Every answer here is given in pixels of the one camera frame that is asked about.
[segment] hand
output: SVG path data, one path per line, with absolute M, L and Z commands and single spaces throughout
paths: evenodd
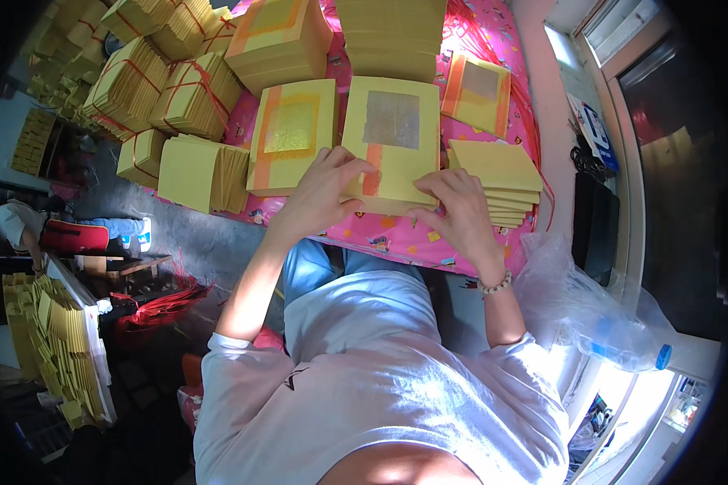
M 416 207 L 408 211 L 408 216 L 436 230 L 466 257 L 480 278 L 485 276 L 498 285 L 506 271 L 504 251 L 494 238 L 480 179 L 464 169 L 454 169 L 432 172 L 414 183 L 421 192 L 440 199 L 447 215 L 443 218 L 434 211 Z
M 363 208 L 364 202 L 359 199 L 339 202 L 348 182 L 362 172 L 374 173 L 377 169 L 343 147 L 321 148 L 294 193 L 272 216 L 267 235 L 291 247 Z

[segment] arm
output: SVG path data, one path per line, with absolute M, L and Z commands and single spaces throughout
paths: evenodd
M 38 238 L 26 226 L 21 232 L 21 245 L 27 248 L 32 257 L 32 271 L 35 272 L 35 276 L 41 276 L 43 274 L 43 254 L 40 251 Z
M 415 181 L 415 186 L 445 204 L 443 218 L 428 209 L 411 209 L 409 216 L 426 223 L 472 264 L 486 287 L 505 279 L 505 258 L 494 238 L 488 205 L 480 180 L 463 169 L 441 170 Z M 509 345 L 525 334 L 523 316 L 512 286 L 485 296 L 485 333 L 488 344 Z
M 376 169 L 348 150 L 322 148 L 267 234 L 224 306 L 216 333 L 252 342 L 262 330 L 267 306 L 289 249 L 359 210 L 358 199 L 339 202 L 342 189 L 361 172 Z

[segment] sneaker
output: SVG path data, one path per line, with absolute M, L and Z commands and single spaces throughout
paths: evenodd
M 140 243 L 140 252 L 145 253 L 151 249 L 151 218 L 144 217 L 143 221 L 146 223 L 143 226 L 143 232 L 137 237 L 137 242 Z

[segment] blue jeans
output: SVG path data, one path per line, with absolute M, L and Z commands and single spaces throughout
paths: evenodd
M 342 249 L 342 261 L 345 263 L 345 275 L 385 269 L 404 273 L 423 283 L 415 266 L 345 248 Z M 302 239 L 291 248 L 286 262 L 283 263 L 283 293 L 286 295 L 286 305 L 335 279 L 337 274 L 331 267 L 323 245 L 315 240 Z
M 69 214 L 64 214 L 62 220 L 75 222 L 84 226 L 103 226 L 108 229 L 108 238 L 116 239 L 121 236 L 140 236 L 146 223 L 135 219 L 104 219 L 98 217 L 92 220 L 74 220 Z

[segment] table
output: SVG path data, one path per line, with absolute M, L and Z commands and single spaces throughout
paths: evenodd
M 244 13 L 250 3 L 248 0 L 241 2 L 233 9 L 233 15 Z M 500 62 L 512 71 L 513 76 L 521 82 L 524 88 L 528 89 L 528 77 L 525 72 L 520 40 L 515 31 L 512 13 L 507 5 L 503 0 L 464 0 L 464 3 L 475 14 L 475 20 L 485 32 L 486 39 Z M 321 6 L 334 31 L 334 39 L 328 54 L 326 77 L 337 80 L 337 88 L 340 93 L 339 135 L 341 139 L 348 105 L 347 94 L 351 83 L 351 67 L 343 49 L 345 39 L 334 9 L 334 0 L 326 2 L 321 0 Z M 435 84 L 440 88 L 440 99 L 444 96 L 447 85 L 451 55 L 453 51 L 458 50 L 463 50 L 459 44 L 458 33 L 452 33 L 442 43 L 442 54 L 438 56 L 437 60 Z M 259 101 L 250 92 L 243 91 L 230 114 L 223 143 L 243 148 L 251 147 L 258 103 Z M 441 116 L 440 128 L 443 163 L 445 162 L 444 148 L 447 147 L 447 140 L 497 140 L 492 134 L 477 131 L 469 125 L 447 116 Z M 510 99 L 507 142 L 523 144 L 526 153 L 529 156 L 532 155 L 520 113 L 513 99 Z M 152 196 L 156 196 L 155 190 L 145 190 Z M 266 226 L 272 215 L 283 206 L 285 200 L 285 197 L 256 197 L 251 194 L 243 212 L 239 214 L 213 212 L 213 214 L 227 219 Z M 525 264 L 520 236 L 531 231 L 530 222 L 533 220 L 533 214 L 528 212 L 525 219 L 524 224 L 517 229 L 493 227 L 496 239 L 505 249 L 505 264 L 513 274 L 517 274 Z M 320 234 L 315 234 L 311 239 L 408 265 L 438 268 L 469 276 L 476 275 L 474 267 L 464 257 L 458 255 L 447 241 L 440 238 L 439 234 L 422 222 L 408 217 L 356 213 Z

